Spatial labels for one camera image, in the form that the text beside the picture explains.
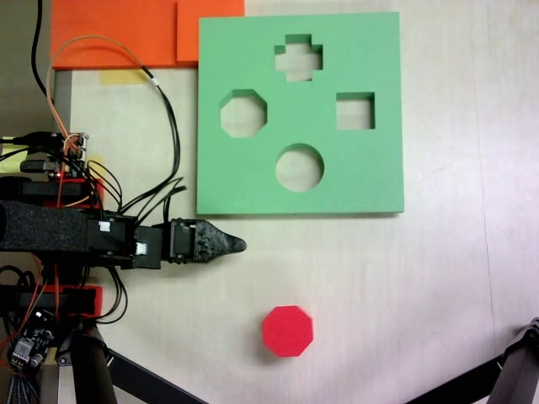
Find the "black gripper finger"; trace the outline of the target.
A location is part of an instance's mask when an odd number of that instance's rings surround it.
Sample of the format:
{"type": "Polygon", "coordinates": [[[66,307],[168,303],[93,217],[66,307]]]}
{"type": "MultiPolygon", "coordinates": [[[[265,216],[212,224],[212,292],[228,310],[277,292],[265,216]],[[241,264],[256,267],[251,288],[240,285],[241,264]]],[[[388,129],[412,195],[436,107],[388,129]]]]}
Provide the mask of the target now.
{"type": "Polygon", "coordinates": [[[199,245],[197,247],[197,262],[209,263],[210,261],[228,254],[226,247],[215,245],[199,245]]]}
{"type": "Polygon", "coordinates": [[[221,231],[208,221],[198,221],[195,229],[195,254],[199,245],[215,245],[226,247],[228,254],[241,253],[246,250],[247,243],[239,238],[221,231]]]}

